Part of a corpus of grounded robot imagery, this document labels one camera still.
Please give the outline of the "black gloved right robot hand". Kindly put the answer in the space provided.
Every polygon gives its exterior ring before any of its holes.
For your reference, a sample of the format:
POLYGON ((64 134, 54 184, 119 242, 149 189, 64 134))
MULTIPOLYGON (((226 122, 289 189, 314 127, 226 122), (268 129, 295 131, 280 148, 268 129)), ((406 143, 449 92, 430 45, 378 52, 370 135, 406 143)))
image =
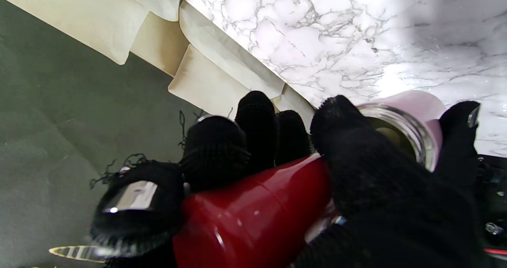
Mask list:
POLYGON ((299 114, 275 114, 260 91, 238 103, 235 121, 194 124, 179 163, 142 154, 123 172, 107 172, 109 187, 90 236, 112 251, 107 268, 181 268, 174 237, 183 226, 184 184, 192 193, 234 184, 282 161, 324 158, 332 200, 346 219, 298 249, 286 268, 476 268, 474 185, 447 185, 410 160, 370 126, 343 95, 328 98, 312 118, 310 136, 299 114))

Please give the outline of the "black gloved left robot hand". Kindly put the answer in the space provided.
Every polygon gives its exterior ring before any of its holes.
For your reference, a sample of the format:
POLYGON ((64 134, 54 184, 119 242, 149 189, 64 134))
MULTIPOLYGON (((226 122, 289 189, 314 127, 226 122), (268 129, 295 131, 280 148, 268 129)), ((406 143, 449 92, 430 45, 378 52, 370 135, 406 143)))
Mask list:
POLYGON ((435 173, 451 187, 470 189, 476 180, 479 112, 479 102, 462 101, 446 110, 439 120, 442 147, 435 173))

